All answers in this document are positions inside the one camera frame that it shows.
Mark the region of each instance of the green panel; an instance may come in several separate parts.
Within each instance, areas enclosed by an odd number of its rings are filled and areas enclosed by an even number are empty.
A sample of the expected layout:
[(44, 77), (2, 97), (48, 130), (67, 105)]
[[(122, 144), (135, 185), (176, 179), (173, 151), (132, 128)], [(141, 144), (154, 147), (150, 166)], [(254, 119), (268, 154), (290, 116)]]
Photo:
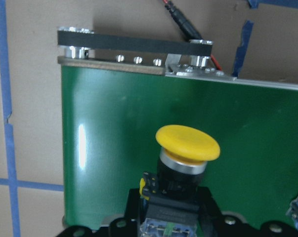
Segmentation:
[(62, 66), (65, 221), (98, 229), (156, 171), (156, 131), (183, 124), (221, 146), (208, 186), (259, 227), (298, 192), (298, 91)]

